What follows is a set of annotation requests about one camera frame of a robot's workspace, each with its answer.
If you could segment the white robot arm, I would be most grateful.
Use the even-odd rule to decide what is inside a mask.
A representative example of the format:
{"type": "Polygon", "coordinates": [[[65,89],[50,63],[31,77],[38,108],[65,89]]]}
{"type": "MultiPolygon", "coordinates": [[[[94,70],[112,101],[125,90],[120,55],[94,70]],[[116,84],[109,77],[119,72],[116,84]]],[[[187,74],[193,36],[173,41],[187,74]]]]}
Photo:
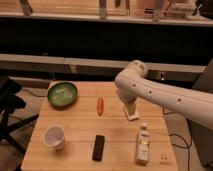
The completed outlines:
{"type": "Polygon", "coordinates": [[[147,66],[134,60],[115,77],[122,102],[143,98],[213,130],[213,94],[150,81],[147,73],[147,66]]]}

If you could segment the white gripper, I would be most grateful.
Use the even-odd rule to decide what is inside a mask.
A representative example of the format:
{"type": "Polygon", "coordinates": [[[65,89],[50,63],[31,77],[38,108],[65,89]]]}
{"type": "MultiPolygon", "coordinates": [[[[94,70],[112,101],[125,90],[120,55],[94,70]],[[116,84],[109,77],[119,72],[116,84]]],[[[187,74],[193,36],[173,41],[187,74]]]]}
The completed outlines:
{"type": "Polygon", "coordinates": [[[124,109],[127,115],[133,116],[136,112],[136,104],[134,101],[137,99],[137,97],[132,92],[132,89],[130,87],[118,87],[117,94],[120,100],[125,103],[124,109]]]}

